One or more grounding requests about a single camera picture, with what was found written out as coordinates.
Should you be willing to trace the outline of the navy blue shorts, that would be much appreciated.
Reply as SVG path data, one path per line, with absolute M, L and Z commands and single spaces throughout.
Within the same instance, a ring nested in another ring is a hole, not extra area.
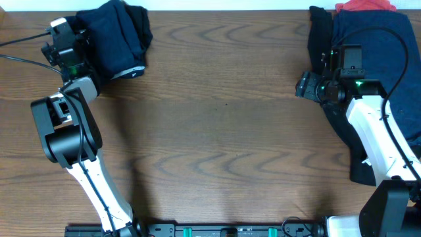
M 76 20 L 89 32 L 91 60 L 106 81 L 144 74 L 144 50 L 123 2 L 108 1 L 97 9 L 79 11 Z

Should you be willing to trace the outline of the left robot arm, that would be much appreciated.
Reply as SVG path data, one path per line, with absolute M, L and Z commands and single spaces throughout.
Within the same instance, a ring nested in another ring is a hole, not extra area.
M 99 95 L 103 77 L 82 51 L 41 51 L 52 67 L 60 67 L 64 84 L 31 104 L 45 155 L 79 182 L 99 215 L 101 236 L 140 236 L 132 207 L 103 162 L 101 133 L 88 106 Z

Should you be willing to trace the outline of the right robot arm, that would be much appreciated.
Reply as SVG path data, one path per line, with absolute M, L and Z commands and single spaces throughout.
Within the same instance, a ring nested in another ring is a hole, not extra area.
M 420 161 L 392 115 L 379 80 L 328 80 L 304 72 L 295 95 L 345 113 L 372 166 L 376 190 L 357 215 L 326 218 L 323 236 L 419 236 Z

